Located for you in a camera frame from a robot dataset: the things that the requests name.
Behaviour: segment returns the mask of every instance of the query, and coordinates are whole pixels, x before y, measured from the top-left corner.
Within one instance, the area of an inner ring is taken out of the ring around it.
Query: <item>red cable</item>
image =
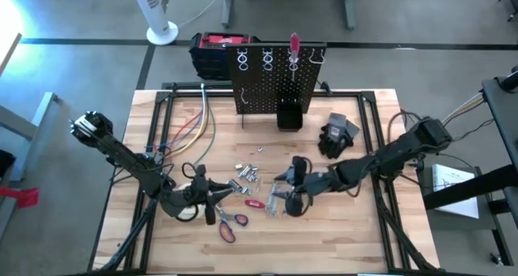
[[[187,125],[191,124],[191,123],[192,123],[196,118],[200,117],[200,115],[201,115],[201,114],[202,114],[202,111],[200,111],[200,113],[198,113],[198,114],[197,114],[195,117],[193,117],[191,120],[187,121],[187,123],[185,123],[185,125],[184,125],[184,126],[182,126],[182,127],[180,128],[180,130],[178,130],[178,132],[176,133],[175,137],[172,139],[171,146],[170,146],[170,147],[171,147],[171,149],[172,149],[172,145],[173,145],[174,141],[176,141],[176,138],[178,138],[178,135],[180,135],[180,132],[181,132],[182,130],[184,130],[184,128],[185,128]]]

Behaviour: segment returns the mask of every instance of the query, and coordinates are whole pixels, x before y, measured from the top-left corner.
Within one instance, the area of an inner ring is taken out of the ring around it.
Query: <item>scissor handle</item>
[[[232,244],[236,241],[236,236],[234,236],[234,232],[225,219],[221,219],[221,223],[219,224],[219,235],[229,244]]]
[[[248,224],[248,216],[246,216],[244,214],[234,214],[234,220],[241,227],[246,227],[246,225]]]

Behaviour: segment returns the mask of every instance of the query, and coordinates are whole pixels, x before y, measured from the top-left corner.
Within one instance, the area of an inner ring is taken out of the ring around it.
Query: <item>black glove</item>
[[[348,146],[353,146],[353,137],[359,128],[349,122],[342,114],[331,113],[329,123],[322,126],[318,148],[322,155],[336,159]]]

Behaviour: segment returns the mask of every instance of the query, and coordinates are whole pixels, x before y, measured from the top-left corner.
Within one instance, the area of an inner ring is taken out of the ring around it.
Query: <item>white paper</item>
[[[436,192],[475,177],[473,173],[456,170],[439,164],[432,165],[431,170],[434,178],[434,191]],[[478,219],[478,203],[476,197],[435,209]]]

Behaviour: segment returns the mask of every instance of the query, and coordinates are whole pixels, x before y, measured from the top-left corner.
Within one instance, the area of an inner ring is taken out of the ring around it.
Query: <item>red screwdriver handle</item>
[[[265,203],[254,199],[247,199],[244,201],[244,204],[254,208],[265,208]]]

